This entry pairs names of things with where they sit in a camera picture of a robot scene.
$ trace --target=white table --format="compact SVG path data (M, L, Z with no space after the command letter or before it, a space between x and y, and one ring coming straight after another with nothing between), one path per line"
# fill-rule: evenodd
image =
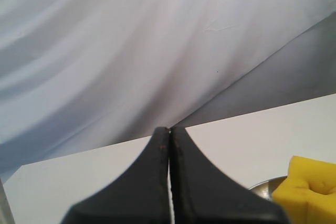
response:
M189 127L204 154L246 187L285 175L293 155L336 163L336 94ZM22 166L4 185L17 224L59 223L116 179L149 137Z

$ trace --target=yellow block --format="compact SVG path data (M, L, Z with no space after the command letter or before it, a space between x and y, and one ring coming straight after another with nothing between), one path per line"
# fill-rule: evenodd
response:
M336 164L294 156L272 198L293 224L336 224Z

